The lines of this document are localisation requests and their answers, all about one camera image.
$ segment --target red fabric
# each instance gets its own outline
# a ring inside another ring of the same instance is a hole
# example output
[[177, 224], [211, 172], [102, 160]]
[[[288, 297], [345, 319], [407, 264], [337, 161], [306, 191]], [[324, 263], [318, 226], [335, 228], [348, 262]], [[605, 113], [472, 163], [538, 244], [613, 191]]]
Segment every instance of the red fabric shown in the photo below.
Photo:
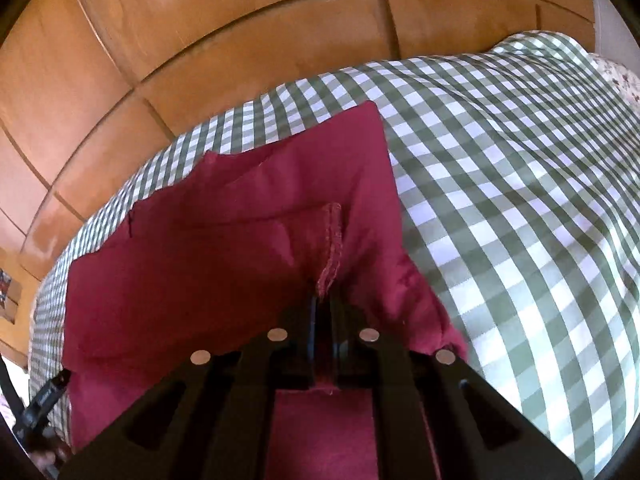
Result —
[[[464, 356], [402, 248], [398, 194], [370, 102], [247, 153], [207, 153], [71, 265], [63, 364], [74, 372], [74, 445], [193, 351], [237, 349], [329, 286], [409, 348], [452, 346]], [[372, 428], [362, 392], [279, 394], [268, 477], [376, 478]]]

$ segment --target metal pin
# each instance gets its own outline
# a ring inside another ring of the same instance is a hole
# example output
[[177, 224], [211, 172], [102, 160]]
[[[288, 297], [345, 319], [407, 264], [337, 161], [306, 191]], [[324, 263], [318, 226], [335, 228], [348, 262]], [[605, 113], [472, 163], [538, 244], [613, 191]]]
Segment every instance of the metal pin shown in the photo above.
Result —
[[211, 360], [211, 354], [206, 350], [198, 350], [191, 354], [191, 362], [195, 365], [205, 365]]
[[267, 337], [269, 338], [269, 341], [277, 343], [279, 341], [284, 341], [289, 337], [289, 334], [283, 328], [272, 328], [267, 332]]
[[456, 355], [451, 350], [438, 350], [436, 352], [436, 361], [443, 365], [452, 365], [456, 360]]
[[365, 343], [375, 343], [380, 337], [380, 332], [375, 328], [363, 328], [360, 330], [360, 339]]

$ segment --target green and white checkered fabric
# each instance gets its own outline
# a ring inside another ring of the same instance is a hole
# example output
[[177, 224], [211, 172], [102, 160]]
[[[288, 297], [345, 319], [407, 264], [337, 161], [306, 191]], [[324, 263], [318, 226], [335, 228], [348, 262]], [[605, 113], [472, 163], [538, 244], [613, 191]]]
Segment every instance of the green and white checkered fabric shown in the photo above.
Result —
[[[365, 100], [385, 121], [404, 243], [470, 363], [591, 479], [639, 409], [640, 118], [561, 34], [284, 84], [178, 137], [82, 227], [43, 282], [31, 393], [60, 369], [66, 279], [136, 200]], [[53, 423], [68, 437], [68, 402]]]

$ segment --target bed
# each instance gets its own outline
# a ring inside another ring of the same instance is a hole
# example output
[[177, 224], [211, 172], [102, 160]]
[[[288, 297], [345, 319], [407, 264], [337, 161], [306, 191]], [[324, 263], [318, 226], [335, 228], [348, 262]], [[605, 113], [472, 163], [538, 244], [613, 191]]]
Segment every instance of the bed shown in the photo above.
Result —
[[[640, 116], [577, 41], [371, 62], [277, 86], [153, 156], [72, 239], [33, 313], [31, 394], [59, 371], [66, 277], [137, 200], [206, 151], [239, 153], [378, 106], [404, 245], [469, 363], [591, 480], [638, 416]], [[66, 436], [65, 399], [52, 423]]]

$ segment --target red garment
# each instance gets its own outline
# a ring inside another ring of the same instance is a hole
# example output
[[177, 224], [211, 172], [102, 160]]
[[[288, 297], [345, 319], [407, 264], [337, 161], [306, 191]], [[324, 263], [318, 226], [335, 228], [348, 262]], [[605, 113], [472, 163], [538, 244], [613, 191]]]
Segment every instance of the red garment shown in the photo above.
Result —
[[[329, 286], [409, 348], [464, 355], [402, 248], [371, 102], [247, 153], [207, 153], [71, 265], [63, 364], [74, 372], [74, 444], [87, 444], [193, 351], [237, 349]], [[268, 477], [376, 478], [372, 428], [363, 392], [279, 394]]]

